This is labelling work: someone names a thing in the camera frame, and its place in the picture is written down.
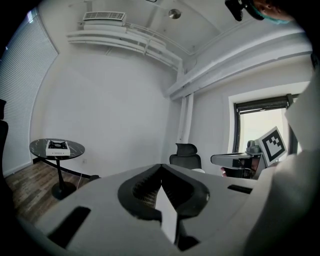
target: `white wall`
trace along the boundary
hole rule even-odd
[[[209,174],[221,174],[210,157],[232,149],[234,103],[301,93],[312,73],[310,58],[296,57],[253,69],[221,82],[218,88],[195,94],[189,142],[198,148],[202,169]]]
[[[105,46],[70,45],[65,34],[77,29],[85,4],[81,12],[68,3],[47,0],[39,6],[59,56],[38,92],[30,140],[61,138],[84,145],[81,157],[61,166],[101,177],[169,159],[180,103],[165,99],[163,90],[176,72],[132,51],[114,48],[105,55]],[[167,138],[174,138],[173,145]]]

